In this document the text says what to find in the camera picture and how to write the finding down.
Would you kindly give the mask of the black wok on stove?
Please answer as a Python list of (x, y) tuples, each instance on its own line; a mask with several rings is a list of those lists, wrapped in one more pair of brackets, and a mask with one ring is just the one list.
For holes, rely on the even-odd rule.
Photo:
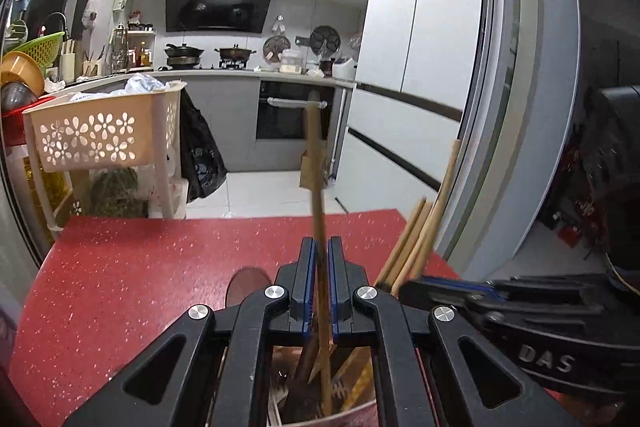
[(221, 61), (241, 61), (247, 62), (256, 53), (255, 50), (240, 48), (237, 44), (232, 48), (216, 49)]

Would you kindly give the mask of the red plastic basket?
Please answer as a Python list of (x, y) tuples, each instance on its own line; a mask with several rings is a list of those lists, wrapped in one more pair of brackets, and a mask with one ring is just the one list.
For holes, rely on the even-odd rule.
[(24, 119), (23, 113), (27, 109), (32, 109), (41, 105), (43, 103), (47, 103), (54, 99), (53, 95), (43, 96), (42, 98), (38, 98), (32, 104), (26, 105), (24, 107), (16, 108), (10, 110), (8, 113), (2, 114), (2, 135), (3, 135), (3, 144), (5, 147), (14, 147), (21, 146), (26, 144), (25, 138), (25, 129), (24, 129)]

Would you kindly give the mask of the black pan on stove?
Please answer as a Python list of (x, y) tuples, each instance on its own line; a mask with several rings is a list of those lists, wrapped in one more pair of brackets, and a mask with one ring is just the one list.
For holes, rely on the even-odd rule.
[(188, 46), (185, 43), (181, 46), (167, 43), (164, 52), (167, 56), (167, 65), (169, 67), (196, 66), (201, 63), (201, 57), (204, 53), (202, 49)]

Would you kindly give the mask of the black plastic bag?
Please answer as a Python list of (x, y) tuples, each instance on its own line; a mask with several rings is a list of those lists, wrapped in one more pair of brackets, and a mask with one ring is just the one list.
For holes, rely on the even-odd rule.
[(186, 89), (180, 92), (180, 165), (181, 178), (189, 183), (187, 202), (214, 194), (227, 179), (213, 133)]

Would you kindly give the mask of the round black patterned trivet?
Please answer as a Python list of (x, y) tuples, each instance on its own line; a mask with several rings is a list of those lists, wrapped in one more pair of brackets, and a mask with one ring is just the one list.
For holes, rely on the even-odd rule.
[(341, 38), (333, 27), (318, 26), (309, 37), (309, 47), (318, 56), (331, 56), (341, 49)]

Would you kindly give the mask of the black range hood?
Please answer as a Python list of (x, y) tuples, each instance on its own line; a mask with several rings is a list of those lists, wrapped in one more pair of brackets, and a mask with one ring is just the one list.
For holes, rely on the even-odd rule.
[(169, 32), (261, 34), (271, 0), (165, 0)]

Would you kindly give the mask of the beige flower-pattern storage cart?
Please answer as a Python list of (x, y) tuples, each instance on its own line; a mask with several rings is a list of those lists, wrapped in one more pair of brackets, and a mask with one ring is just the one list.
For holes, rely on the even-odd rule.
[(88, 204), (89, 176), (144, 167), (140, 185), (154, 217), (186, 217), (180, 98), (186, 83), (122, 93), (69, 93), (23, 112), (26, 146), (49, 230), (58, 235), (73, 197)]

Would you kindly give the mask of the green plastic colander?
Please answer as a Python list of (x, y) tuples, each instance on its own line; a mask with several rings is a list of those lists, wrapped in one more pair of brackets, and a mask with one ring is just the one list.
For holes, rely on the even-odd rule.
[(40, 36), (15, 48), (31, 57), (40, 68), (47, 69), (53, 65), (60, 54), (65, 32), (58, 31), (51, 35)]

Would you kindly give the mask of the steel spoon dark handle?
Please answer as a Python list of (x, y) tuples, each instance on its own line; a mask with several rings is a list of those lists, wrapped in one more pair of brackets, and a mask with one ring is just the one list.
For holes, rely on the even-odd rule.
[(293, 378), (288, 384), (288, 396), (281, 411), (283, 424), (296, 423), (306, 416), (310, 400), (308, 379), (316, 363), (319, 346), (318, 334), (310, 334), (300, 352)]

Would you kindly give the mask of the white refrigerator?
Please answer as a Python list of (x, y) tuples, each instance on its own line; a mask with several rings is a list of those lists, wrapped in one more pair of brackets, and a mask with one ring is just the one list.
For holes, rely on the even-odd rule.
[(469, 98), (484, 0), (368, 0), (333, 194), (409, 216), (436, 197)]

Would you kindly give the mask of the long bamboo chopstick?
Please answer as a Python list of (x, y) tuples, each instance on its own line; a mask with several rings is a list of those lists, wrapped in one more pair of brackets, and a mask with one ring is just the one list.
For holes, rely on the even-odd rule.
[(420, 240), (420, 249), (416, 255), (416, 260), (413, 261), (413, 265), (411, 267), (410, 277), (412, 279), (420, 277), (426, 268), (428, 259), (430, 259), (433, 251), (439, 225), (440, 222), (442, 222), (442, 216), (444, 215), (451, 187), (454, 183), (454, 167), (456, 167), (460, 146), (460, 140), (456, 140), (454, 141), (454, 144), (452, 144), (447, 170), (436, 197), (435, 205), (426, 220), (426, 231), (423, 239)]

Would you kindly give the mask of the cardboard box on floor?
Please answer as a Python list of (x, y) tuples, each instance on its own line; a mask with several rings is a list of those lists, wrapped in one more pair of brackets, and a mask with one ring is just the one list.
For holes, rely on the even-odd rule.
[(318, 161), (313, 161), (305, 150), (300, 158), (299, 187), (310, 190), (314, 182), (314, 170), (318, 170), (321, 173), (322, 187), (326, 188), (329, 182), (329, 167), (329, 156), (325, 148), (320, 150)]

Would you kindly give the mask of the black built-in oven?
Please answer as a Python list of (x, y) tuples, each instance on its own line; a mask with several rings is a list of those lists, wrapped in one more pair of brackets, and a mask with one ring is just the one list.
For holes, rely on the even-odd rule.
[(320, 102), (323, 140), (328, 139), (335, 89), (328, 86), (262, 80), (256, 122), (257, 140), (303, 140), (306, 138), (304, 105), (315, 93)]

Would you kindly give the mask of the steel bowl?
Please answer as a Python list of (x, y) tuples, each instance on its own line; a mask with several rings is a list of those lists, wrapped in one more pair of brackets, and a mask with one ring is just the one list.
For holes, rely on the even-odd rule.
[(10, 81), (1, 87), (1, 109), (9, 113), (11, 110), (29, 106), (38, 100), (32, 90), (21, 81)]

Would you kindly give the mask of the orange plastic basin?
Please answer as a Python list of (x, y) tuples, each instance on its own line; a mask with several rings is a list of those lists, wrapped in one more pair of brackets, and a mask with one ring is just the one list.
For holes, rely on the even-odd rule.
[(11, 51), (2, 58), (1, 83), (9, 82), (24, 83), (35, 96), (43, 95), (43, 73), (35, 60), (23, 52)]

